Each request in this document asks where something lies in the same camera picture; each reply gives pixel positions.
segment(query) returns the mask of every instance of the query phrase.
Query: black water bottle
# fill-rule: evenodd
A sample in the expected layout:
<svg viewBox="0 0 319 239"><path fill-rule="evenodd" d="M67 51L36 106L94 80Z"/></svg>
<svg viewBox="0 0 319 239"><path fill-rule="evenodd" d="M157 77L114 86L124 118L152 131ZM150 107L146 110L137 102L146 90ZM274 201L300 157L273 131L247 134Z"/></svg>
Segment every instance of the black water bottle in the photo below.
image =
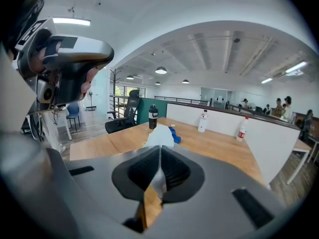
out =
<svg viewBox="0 0 319 239"><path fill-rule="evenodd" d="M155 105L151 105L149 109L149 128L154 129L158 122L159 110L155 107Z"/></svg>

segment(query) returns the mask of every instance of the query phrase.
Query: white plastic bottle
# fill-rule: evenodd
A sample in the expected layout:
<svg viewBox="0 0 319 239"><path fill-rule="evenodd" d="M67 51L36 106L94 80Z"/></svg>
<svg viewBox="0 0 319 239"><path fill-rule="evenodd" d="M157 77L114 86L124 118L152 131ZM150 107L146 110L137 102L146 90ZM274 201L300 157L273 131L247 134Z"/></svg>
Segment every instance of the white plastic bottle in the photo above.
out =
<svg viewBox="0 0 319 239"><path fill-rule="evenodd" d="M204 110L204 112L200 115L199 125L198 125L198 131L203 133L205 132L206 126L208 122L208 113L207 110Z"/></svg>
<svg viewBox="0 0 319 239"><path fill-rule="evenodd" d="M244 139L246 131L247 131L248 119L249 119L248 117L245 117L245 120L242 122L236 137L237 141L242 141Z"/></svg>

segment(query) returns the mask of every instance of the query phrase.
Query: wooden table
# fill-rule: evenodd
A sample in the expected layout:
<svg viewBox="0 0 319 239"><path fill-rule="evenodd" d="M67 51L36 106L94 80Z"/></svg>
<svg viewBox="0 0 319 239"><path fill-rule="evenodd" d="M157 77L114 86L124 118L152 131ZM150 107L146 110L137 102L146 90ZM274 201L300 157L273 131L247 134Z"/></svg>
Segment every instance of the wooden table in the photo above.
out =
<svg viewBox="0 0 319 239"><path fill-rule="evenodd" d="M303 164L305 163L311 148L308 145L306 145L304 142L302 142L299 139L297 139L293 150L294 151L304 152L304 156L301 159L298 167L295 169L295 171L292 174L292 176L290 176L290 178L288 179L287 184L290 184L292 182L292 180L295 178L295 176L298 174L298 172L302 168Z"/></svg>
<svg viewBox="0 0 319 239"><path fill-rule="evenodd" d="M235 137L206 130L200 133L197 127L167 118L159 118L159 124L175 124L176 134L181 137L181 146L190 151L235 165L259 183L265 185L262 174L245 141ZM149 134L149 123L144 123L116 133L71 144L70 160L110 156L142 148Z"/></svg>

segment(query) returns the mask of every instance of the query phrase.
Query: green partition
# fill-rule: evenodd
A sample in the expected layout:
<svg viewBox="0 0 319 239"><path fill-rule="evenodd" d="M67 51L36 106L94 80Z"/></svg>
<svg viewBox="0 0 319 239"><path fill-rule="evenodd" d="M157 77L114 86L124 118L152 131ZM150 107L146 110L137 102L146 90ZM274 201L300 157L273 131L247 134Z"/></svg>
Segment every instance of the green partition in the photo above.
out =
<svg viewBox="0 0 319 239"><path fill-rule="evenodd" d="M151 98L142 98L138 106L137 124L149 121L149 109L155 105L159 110L159 118L166 117L167 101Z"/></svg>

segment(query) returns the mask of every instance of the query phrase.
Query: coat rack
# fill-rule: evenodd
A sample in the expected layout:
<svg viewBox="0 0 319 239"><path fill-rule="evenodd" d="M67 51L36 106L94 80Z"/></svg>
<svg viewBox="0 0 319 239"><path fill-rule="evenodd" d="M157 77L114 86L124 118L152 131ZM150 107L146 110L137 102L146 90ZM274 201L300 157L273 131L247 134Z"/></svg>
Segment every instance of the coat rack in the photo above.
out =
<svg viewBox="0 0 319 239"><path fill-rule="evenodd" d="M113 84L113 110L115 111L115 84L119 83L118 80L120 79L120 78L116 79L116 75L120 73L121 71L117 72L116 69L114 69L114 72L111 69L110 71L113 73L113 79L111 80L110 78L110 83Z"/></svg>

